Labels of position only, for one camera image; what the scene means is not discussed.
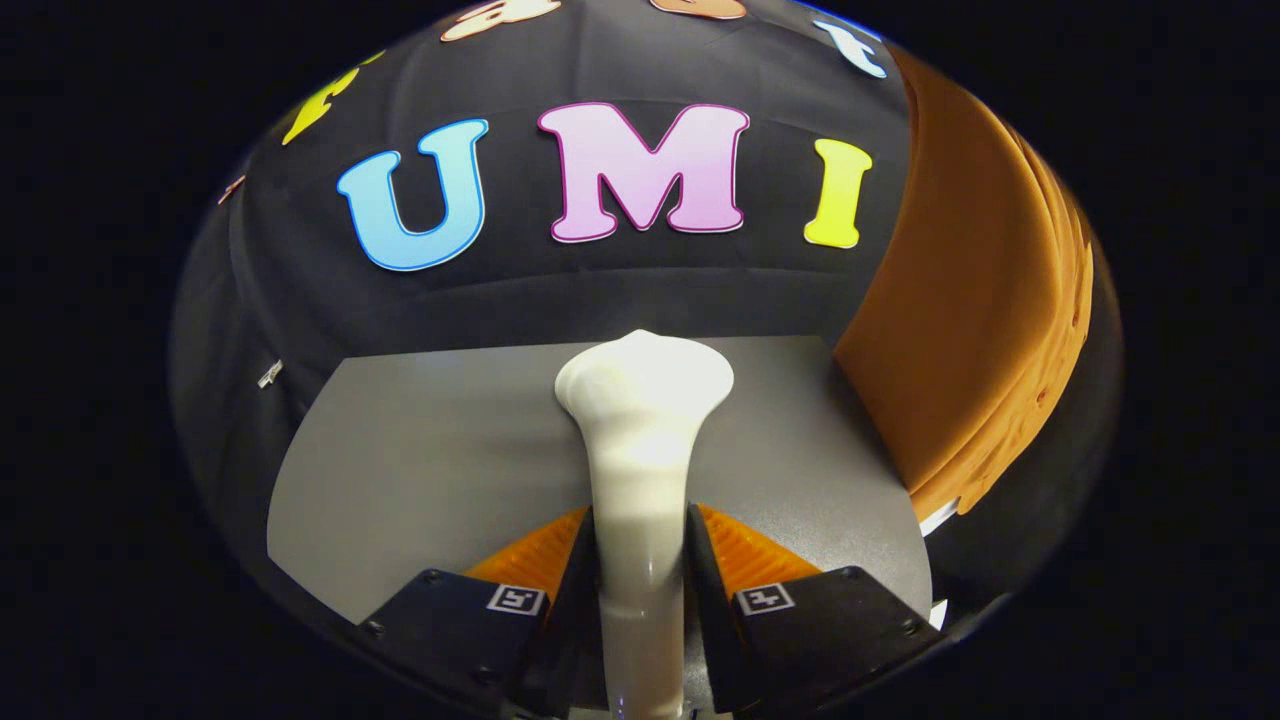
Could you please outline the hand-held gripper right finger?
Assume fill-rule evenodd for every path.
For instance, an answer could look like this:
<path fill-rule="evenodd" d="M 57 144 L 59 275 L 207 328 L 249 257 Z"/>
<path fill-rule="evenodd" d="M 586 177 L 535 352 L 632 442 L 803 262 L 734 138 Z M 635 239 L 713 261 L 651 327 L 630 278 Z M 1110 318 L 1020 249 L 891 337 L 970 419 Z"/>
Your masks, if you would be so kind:
<path fill-rule="evenodd" d="M 832 714 L 946 646 L 865 569 L 822 571 L 703 503 L 687 509 L 685 552 L 719 714 Z"/>

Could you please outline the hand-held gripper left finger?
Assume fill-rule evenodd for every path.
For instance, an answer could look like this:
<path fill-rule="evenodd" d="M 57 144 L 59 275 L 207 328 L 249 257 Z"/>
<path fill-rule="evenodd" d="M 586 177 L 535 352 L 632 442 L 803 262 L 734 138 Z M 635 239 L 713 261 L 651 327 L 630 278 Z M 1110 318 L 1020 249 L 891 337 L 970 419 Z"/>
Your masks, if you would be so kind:
<path fill-rule="evenodd" d="M 420 571 L 361 623 L 361 643 L 476 719 L 564 719 L 599 626 L 596 568 L 593 511 L 576 509 L 470 571 Z"/>

